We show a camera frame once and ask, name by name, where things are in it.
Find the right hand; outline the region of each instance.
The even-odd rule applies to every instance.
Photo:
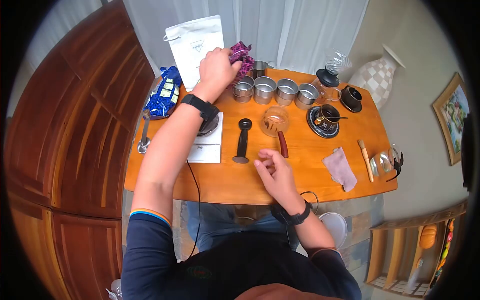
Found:
[[[241,61],[230,65],[230,48],[215,48],[200,62],[200,82],[192,94],[205,102],[215,103],[227,86],[235,79],[241,68]]]
[[[289,215],[303,213],[305,201],[297,192],[293,169],[287,160],[278,151],[272,149],[262,149],[258,156],[267,159],[263,162],[258,159],[253,162],[267,192],[285,208]]]

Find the white coffee bag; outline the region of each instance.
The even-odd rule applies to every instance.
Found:
[[[223,48],[223,32],[220,16],[185,22],[165,29],[163,40],[170,43],[173,57],[187,92],[200,80],[200,61],[207,52]]]

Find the wooden cabinet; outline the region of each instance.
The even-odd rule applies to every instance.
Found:
[[[72,299],[108,299],[120,278],[121,221],[53,213],[61,272]]]
[[[50,209],[9,194],[12,219],[32,268],[55,299],[71,299],[53,242]]]
[[[114,0],[53,48],[20,98],[4,152],[9,203],[55,299],[108,299],[120,278],[126,164],[154,79]]]
[[[132,134],[91,95],[75,108],[57,159],[53,206],[121,218],[122,183]]]

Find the picture frame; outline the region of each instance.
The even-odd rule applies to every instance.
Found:
[[[465,83],[458,73],[432,107],[444,134],[450,165],[453,166],[462,159],[463,119],[470,113]]]

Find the red wooden handle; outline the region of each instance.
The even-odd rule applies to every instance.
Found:
[[[282,156],[288,158],[287,141],[285,141],[285,136],[282,131],[278,132],[278,139],[280,140],[280,152],[282,153]]]

